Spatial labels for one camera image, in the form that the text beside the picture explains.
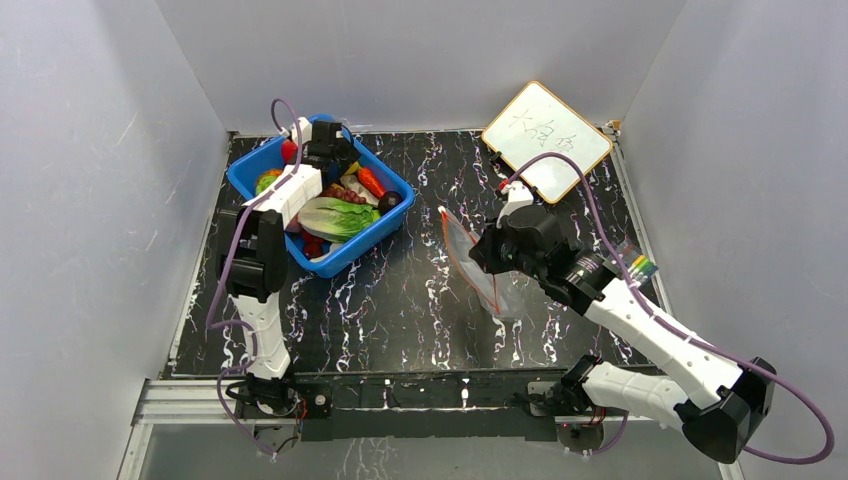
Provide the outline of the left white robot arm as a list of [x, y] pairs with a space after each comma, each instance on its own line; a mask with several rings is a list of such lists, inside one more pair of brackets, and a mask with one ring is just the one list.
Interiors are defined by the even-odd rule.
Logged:
[[241, 367], [245, 377], [228, 396], [286, 416], [299, 400], [297, 387], [285, 380], [291, 356], [279, 307], [288, 267], [286, 229], [300, 208], [345, 173], [359, 153], [348, 128], [331, 119], [299, 118], [279, 146], [278, 162], [256, 177], [253, 197], [219, 213], [220, 227], [231, 235], [218, 247], [215, 296], [228, 296], [235, 305], [234, 322], [247, 346]]

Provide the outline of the green toy lettuce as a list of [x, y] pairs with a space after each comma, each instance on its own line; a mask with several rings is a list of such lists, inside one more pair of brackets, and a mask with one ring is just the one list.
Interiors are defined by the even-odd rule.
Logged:
[[311, 235], [344, 243], [377, 222], [381, 214], [368, 204], [316, 197], [304, 204], [297, 217], [302, 229]]

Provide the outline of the clear zip top bag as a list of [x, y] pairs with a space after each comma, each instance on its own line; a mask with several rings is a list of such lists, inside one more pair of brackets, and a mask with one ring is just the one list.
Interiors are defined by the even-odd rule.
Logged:
[[516, 321], [527, 313], [521, 291], [509, 273], [489, 274], [471, 259], [470, 251], [479, 236], [464, 228], [444, 206], [438, 207], [448, 256], [461, 278], [476, 293], [481, 306], [502, 321]]

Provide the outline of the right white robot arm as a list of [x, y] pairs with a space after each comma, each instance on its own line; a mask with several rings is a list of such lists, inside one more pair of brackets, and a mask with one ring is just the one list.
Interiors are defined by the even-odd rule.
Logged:
[[626, 410], [683, 433], [701, 453], [730, 464], [768, 415], [774, 367], [760, 357], [748, 364], [696, 346], [691, 331], [668, 331], [678, 322], [652, 306], [644, 311], [617, 265], [570, 239], [541, 206], [524, 206], [486, 225], [469, 251], [488, 274], [520, 272], [546, 295], [623, 338], [662, 370], [630, 372], [586, 356], [561, 380], [557, 392], [577, 414], [596, 406]]

